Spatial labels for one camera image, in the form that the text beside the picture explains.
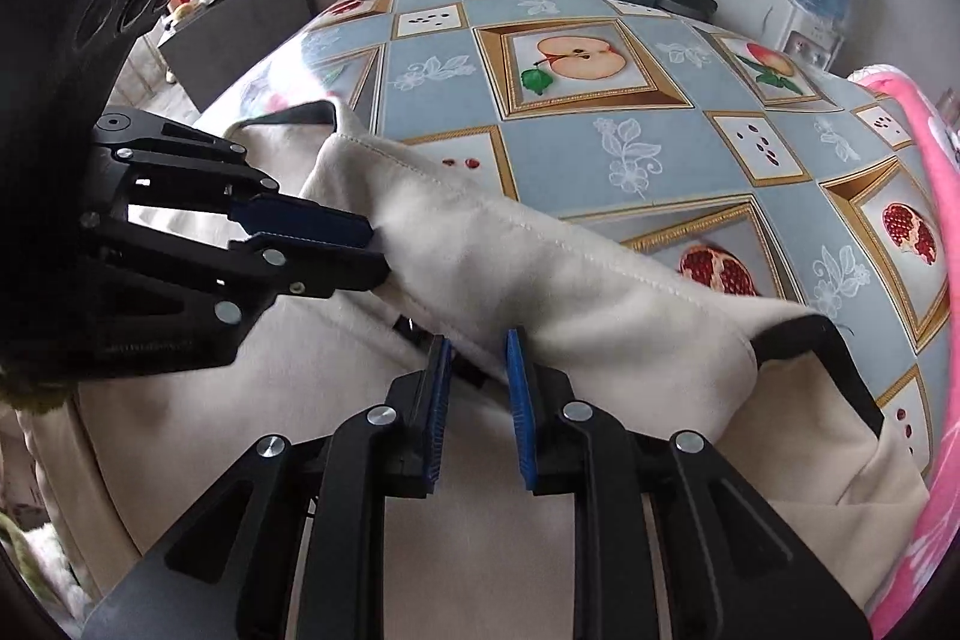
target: stitched seam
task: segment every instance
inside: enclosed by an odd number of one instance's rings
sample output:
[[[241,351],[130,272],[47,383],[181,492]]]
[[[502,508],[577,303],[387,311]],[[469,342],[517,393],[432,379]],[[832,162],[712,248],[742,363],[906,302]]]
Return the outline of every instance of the stitched seam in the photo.
[[[368,145],[368,143],[363,142],[363,140],[359,140],[356,137],[350,136],[349,134],[342,134],[342,133],[332,134],[330,136],[330,139],[334,139],[336,137],[340,137],[341,139],[347,140],[348,142],[355,143],[356,145],[359,145],[362,148],[368,151],[371,151],[372,153],[376,153],[376,155],[379,155],[382,158],[386,158],[388,161],[392,161],[398,166],[403,167],[405,170],[414,172],[415,175],[419,175],[420,177],[426,180],[429,180],[430,182],[436,185],[439,185],[441,188],[450,187],[449,183],[440,182],[440,180],[436,179],[435,177],[431,177],[426,172],[422,172],[419,169],[414,169],[414,167],[411,167],[409,164],[405,164],[404,162],[398,160],[397,158],[394,158],[394,156],[389,155],[388,153],[385,153],[383,150],[378,150],[377,148],[373,148],[371,145]],[[755,357],[754,355],[754,348],[752,348],[752,345],[750,345],[750,340],[746,338],[746,335],[744,335],[744,333],[741,332],[741,330],[739,330],[738,328],[734,328],[731,324],[728,323],[728,318],[730,316],[727,316],[724,313],[716,313],[715,311],[707,309],[707,307],[705,307],[700,302],[694,299],[688,298],[687,296],[683,295],[683,293],[680,293],[678,290],[672,289],[672,287],[666,286],[663,283],[658,283],[654,280],[649,280],[646,277],[637,277],[635,274],[630,274],[625,271],[621,271],[621,269],[614,268],[613,266],[610,266],[608,263],[604,263],[603,261],[600,261],[595,256],[589,255],[587,253],[583,253],[574,247],[570,247],[565,242],[560,241],[560,239],[550,239],[549,237],[544,237],[544,235],[542,235],[539,231],[536,231],[535,228],[527,225],[523,221],[518,220],[516,223],[514,223],[513,221],[505,220],[505,218],[502,218],[501,215],[496,215],[496,213],[493,213],[487,207],[487,205],[474,199],[472,194],[469,194],[467,191],[463,191],[459,188],[457,188],[456,190],[458,194],[461,194],[461,196],[466,196],[467,199],[470,199],[470,201],[472,201],[474,206],[480,207],[481,209],[484,210],[485,213],[487,213],[487,215],[491,215],[492,218],[495,218],[498,221],[498,223],[503,223],[508,226],[517,226],[519,228],[523,228],[526,231],[530,232],[533,236],[535,236],[541,242],[549,242],[549,244],[554,244],[556,247],[560,247],[560,249],[563,249],[566,252],[572,255],[575,255],[579,258],[586,259],[587,261],[594,263],[594,265],[600,266],[600,268],[604,268],[607,271],[611,271],[620,277],[626,277],[638,283],[645,283],[646,285],[653,287],[653,289],[660,290],[661,292],[665,292],[665,293],[670,293],[671,295],[674,295],[679,299],[683,299],[683,301],[685,301],[686,303],[693,305],[696,309],[701,311],[701,313],[705,314],[706,316],[716,317],[717,320],[720,322],[722,328],[726,330],[728,333],[730,333],[733,336],[733,338],[735,338],[746,349],[747,355],[754,362],[757,360],[757,357]]]

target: fruit print tablecloth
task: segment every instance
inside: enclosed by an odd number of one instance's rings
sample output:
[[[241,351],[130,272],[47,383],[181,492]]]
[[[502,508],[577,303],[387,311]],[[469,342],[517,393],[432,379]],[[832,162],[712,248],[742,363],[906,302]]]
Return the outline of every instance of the fruit print tablecloth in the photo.
[[[928,474],[949,393],[947,262],[890,97],[620,1],[342,0],[205,119],[325,95],[715,290],[829,316]]]

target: beige fabric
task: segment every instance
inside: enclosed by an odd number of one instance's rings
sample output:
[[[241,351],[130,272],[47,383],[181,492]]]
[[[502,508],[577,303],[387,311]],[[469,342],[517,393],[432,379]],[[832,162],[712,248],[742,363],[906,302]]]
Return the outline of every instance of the beige fabric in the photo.
[[[354,122],[342,115],[325,143],[322,129],[234,138],[287,193],[370,217],[392,268],[379,298],[282,299],[230,367],[85,384],[76,414],[24,419],[45,498],[101,589],[131,565],[131,545],[146,550],[262,434],[329,434],[419,367],[390,328],[402,311],[501,377],[504,332],[522,323],[540,362],[628,428],[699,429],[866,602],[906,545],[925,487],[905,441],[885,427],[877,443],[814,357],[757,377],[750,337],[805,309],[719,295],[477,191]],[[226,237],[219,218],[145,218]],[[386,539],[388,637],[569,634],[572,506],[523,491],[502,399],[456,384],[437,493],[391,501]]]

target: pink blanket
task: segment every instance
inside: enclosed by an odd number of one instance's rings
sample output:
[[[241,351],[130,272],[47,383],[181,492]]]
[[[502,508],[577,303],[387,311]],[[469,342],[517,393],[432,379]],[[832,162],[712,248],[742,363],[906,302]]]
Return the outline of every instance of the pink blanket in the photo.
[[[944,435],[933,467],[930,502],[920,514],[913,539],[896,569],[886,594],[871,615],[874,637],[884,637],[904,616],[936,571],[954,535],[960,530],[960,165],[950,135],[916,83],[892,66],[871,66],[850,79],[875,92],[890,95],[906,112],[920,148],[933,197],[940,214],[940,231],[947,249],[950,312],[950,391]]]

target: green leaf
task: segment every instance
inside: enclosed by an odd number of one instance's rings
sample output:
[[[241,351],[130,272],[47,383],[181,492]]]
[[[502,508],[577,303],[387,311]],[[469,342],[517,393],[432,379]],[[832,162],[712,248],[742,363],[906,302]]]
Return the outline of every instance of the green leaf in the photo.
[[[767,73],[773,71],[769,66],[763,66],[763,64],[752,61],[750,58],[744,58],[742,55],[738,55],[737,58],[746,63],[750,68],[755,68],[757,71],[766,71]]]
[[[781,77],[781,79],[779,80],[779,87],[786,88],[789,91],[793,91],[797,95],[803,95],[803,91],[797,87],[797,83],[791,82],[786,77]]]
[[[520,82],[528,91],[543,95],[544,91],[553,84],[553,77],[539,68],[528,68],[520,75]]]

